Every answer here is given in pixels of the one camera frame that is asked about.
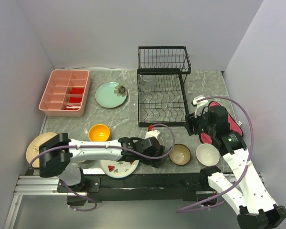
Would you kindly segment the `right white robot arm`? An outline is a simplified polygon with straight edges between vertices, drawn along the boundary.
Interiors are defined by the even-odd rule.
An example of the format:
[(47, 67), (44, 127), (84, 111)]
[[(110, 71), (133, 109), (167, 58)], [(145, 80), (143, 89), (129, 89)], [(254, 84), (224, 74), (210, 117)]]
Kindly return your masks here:
[(189, 135), (199, 135), (202, 143), (214, 146), (230, 166), (236, 182), (227, 180), (216, 166), (201, 169), (200, 187), (222, 193), (235, 211), (242, 229), (274, 229), (286, 218), (286, 208), (279, 206), (266, 190), (244, 142), (243, 132), (226, 108), (216, 102), (197, 105), (186, 117)]

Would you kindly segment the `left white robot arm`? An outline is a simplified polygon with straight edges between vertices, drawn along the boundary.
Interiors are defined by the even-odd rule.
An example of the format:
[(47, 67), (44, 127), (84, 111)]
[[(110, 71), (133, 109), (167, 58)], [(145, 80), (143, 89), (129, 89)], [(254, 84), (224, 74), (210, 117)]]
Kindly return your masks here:
[(70, 139), (67, 133), (61, 133), (39, 147), (40, 177), (58, 177), (79, 192), (85, 188), (86, 180), (82, 169), (74, 163), (91, 160), (131, 163), (138, 160), (158, 168), (164, 149), (155, 135), (144, 139), (122, 137), (107, 142), (88, 142)]

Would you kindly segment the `clear faceted drinking glass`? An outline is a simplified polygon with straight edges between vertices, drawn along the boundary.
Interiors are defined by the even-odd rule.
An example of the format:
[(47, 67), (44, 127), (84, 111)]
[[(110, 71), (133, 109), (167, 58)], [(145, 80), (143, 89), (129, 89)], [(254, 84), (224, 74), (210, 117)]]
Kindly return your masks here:
[(151, 85), (154, 83), (154, 77), (152, 75), (143, 75), (142, 81), (145, 86), (151, 87)]

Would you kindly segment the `white grey mug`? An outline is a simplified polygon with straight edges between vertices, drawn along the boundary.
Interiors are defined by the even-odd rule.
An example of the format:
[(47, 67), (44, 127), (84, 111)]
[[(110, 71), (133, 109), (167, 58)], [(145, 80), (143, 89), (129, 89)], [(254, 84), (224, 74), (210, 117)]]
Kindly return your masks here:
[(162, 146), (164, 145), (164, 141), (161, 137), (157, 137), (157, 140), (158, 140), (160, 145), (162, 145)]

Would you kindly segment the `orange bowl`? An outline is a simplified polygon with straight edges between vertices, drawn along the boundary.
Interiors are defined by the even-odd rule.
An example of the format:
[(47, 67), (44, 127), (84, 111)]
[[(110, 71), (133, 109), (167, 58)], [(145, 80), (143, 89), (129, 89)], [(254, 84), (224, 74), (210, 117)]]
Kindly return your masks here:
[(88, 138), (94, 142), (105, 142), (110, 138), (109, 127), (104, 124), (96, 124), (90, 128)]

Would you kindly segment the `black wire dish rack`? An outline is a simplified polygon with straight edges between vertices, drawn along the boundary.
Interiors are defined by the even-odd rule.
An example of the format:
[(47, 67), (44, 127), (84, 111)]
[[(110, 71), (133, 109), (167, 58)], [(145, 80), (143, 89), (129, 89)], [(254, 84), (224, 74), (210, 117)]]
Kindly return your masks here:
[[(137, 69), (138, 126), (183, 126), (189, 113), (185, 81), (191, 62), (185, 46), (139, 46)], [(152, 75), (151, 87), (143, 75)]]

